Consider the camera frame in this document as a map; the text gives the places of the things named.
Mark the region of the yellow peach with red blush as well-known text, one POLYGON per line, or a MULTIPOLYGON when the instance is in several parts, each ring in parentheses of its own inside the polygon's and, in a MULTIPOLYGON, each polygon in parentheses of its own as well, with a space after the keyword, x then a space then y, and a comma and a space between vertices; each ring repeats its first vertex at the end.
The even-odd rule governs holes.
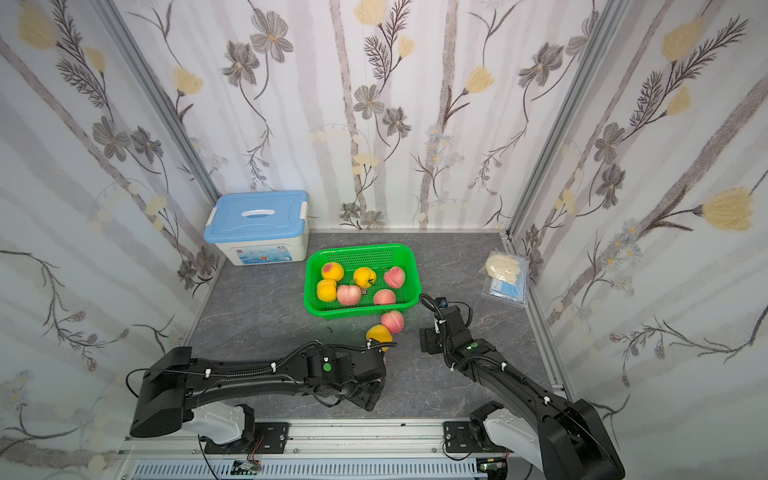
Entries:
POLYGON ((327 262, 321 269, 321 275, 324 280, 333 280, 339 282, 344 278, 345 271, 338 262, 327 262))

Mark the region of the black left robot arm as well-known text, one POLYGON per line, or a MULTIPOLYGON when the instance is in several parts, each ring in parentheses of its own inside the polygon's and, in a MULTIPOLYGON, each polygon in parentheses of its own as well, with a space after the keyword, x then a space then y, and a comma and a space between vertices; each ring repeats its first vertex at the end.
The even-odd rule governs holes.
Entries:
POLYGON ((329 408, 348 401, 371 411, 385 386, 385 351, 395 345, 311 341, 280 359, 256 361, 206 359, 176 347, 143 370, 130 435, 169 435, 200 423, 213 404, 260 395, 310 396, 329 408))

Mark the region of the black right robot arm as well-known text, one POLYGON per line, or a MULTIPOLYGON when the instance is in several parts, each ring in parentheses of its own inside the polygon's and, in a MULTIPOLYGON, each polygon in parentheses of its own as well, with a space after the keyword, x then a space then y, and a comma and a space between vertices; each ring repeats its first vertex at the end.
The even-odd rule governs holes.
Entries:
POLYGON ((472 336, 459 304, 423 294, 434 326, 420 330, 420 348, 440 354, 449 369, 489 389, 502 408, 527 425, 499 434, 483 427, 490 442, 524 458, 546 479, 623 479, 625 468, 595 407, 571 402, 529 379, 489 341, 472 336))

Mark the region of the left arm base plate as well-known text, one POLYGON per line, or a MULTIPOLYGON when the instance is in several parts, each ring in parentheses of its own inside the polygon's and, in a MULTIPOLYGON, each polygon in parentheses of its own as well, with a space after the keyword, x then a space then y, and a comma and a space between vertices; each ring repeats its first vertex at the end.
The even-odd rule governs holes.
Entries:
POLYGON ((285 452, 290 426, 288 422, 255 423, 240 439, 229 444, 217 445, 206 440, 203 450, 206 454, 220 455, 280 455, 285 452))

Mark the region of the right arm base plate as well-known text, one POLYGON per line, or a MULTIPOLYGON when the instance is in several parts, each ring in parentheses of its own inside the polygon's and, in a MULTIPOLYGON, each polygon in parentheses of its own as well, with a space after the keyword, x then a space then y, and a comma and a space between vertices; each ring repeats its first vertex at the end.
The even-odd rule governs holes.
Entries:
POLYGON ((442 424, 443 445, 450 454, 499 452, 481 423, 473 421, 446 421, 442 424))

